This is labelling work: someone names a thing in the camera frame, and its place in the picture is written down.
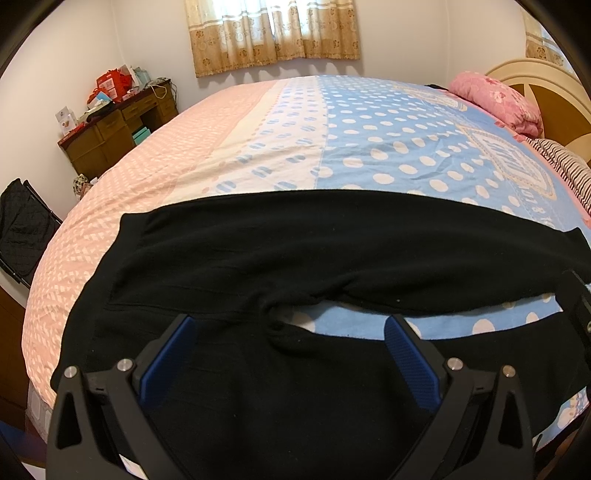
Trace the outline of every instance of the black towel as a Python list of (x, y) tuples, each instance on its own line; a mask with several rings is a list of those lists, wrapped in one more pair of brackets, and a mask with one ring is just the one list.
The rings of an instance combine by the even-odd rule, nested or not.
[[(591, 281), (582, 233), (449, 200), (382, 192), (222, 196), (125, 215), (74, 305), (60, 363), (134, 357), (177, 313), (203, 322), (188, 366), (151, 419), (199, 479), (386, 478), (428, 415), (383, 342), (272, 320), (281, 304), (345, 301), (438, 314)], [(434, 342), (444, 356), (516, 367), (539, 432), (591, 374), (562, 314)]]

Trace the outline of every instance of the blue gripper pad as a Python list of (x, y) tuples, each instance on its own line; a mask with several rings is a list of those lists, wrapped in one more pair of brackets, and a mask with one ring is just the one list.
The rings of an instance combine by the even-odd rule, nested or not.
[(132, 381), (144, 411), (159, 406), (177, 373), (195, 346), (197, 322), (179, 315), (162, 336), (150, 342), (137, 357)]
[[(384, 339), (390, 355), (394, 358), (400, 373), (404, 377), (419, 408), (435, 413), (442, 402), (441, 378), (429, 364), (429, 361), (421, 353), (419, 348), (423, 342), (410, 328), (406, 320), (401, 321), (389, 317), (384, 325)], [(441, 362), (435, 368), (443, 364), (443, 357), (436, 352), (432, 361)]]

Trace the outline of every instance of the pillow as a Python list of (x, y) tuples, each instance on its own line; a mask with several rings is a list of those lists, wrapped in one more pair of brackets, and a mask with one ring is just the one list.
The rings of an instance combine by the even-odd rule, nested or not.
[(539, 138), (528, 142), (552, 165), (591, 215), (591, 169), (585, 160), (554, 140)]
[(477, 104), (519, 134), (538, 138), (544, 133), (539, 107), (498, 80), (464, 72), (451, 82), (449, 91)]

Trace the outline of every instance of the wooden cabinet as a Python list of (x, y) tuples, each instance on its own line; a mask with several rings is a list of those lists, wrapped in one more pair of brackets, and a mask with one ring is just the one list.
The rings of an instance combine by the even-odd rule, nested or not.
[(22, 356), (25, 309), (0, 288), (0, 420), (25, 429), (29, 377)]
[(135, 131), (145, 126), (154, 132), (177, 115), (172, 86), (166, 80), (117, 104), (109, 115), (60, 140), (59, 146), (76, 172), (92, 180), (135, 147)]

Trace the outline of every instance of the metal screw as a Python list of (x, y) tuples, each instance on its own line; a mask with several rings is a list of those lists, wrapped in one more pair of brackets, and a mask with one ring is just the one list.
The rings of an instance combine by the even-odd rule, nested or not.
[(447, 361), (447, 366), (450, 368), (450, 370), (457, 372), (458, 370), (464, 368), (464, 362), (462, 362), (459, 358), (454, 357)]
[(517, 372), (515, 372), (515, 368), (510, 365), (505, 365), (503, 367), (503, 375), (507, 378), (513, 378)]
[(68, 367), (64, 370), (64, 377), (73, 378), (76, 376), (77, 373), (78, 369), (72, 365), (71, 367)]
[(123, 360), (119, 360), (117, 362), (117, 370), (120, 372), (127, 372), (132, 366), (134, 366), (133, 360), (129, 358), (124, 358)]

